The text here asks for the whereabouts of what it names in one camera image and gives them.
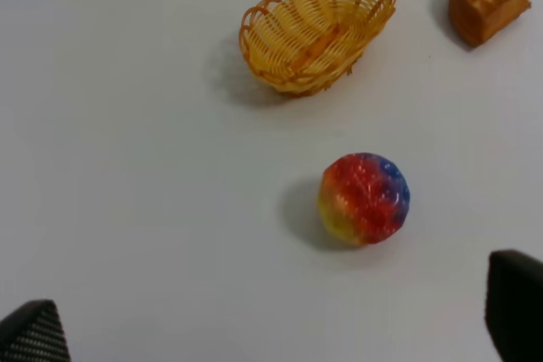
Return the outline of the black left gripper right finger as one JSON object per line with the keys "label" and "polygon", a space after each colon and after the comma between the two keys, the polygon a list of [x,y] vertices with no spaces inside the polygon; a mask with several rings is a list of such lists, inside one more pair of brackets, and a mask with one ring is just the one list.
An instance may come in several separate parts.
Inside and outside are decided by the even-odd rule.
{"label": "black left gripper right finger", "polygon": [[542,360],[539,260],[511,249],[490,254],[484,319],[501,360]]}

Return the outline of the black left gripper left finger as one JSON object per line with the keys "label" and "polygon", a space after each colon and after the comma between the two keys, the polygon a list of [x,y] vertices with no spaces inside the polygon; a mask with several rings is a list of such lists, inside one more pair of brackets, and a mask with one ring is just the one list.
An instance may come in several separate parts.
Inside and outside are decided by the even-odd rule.
{"label": "black left gripper left finger", "polygon": [[70,361],[56,303],[26,302],[1,320],[1,361]]}

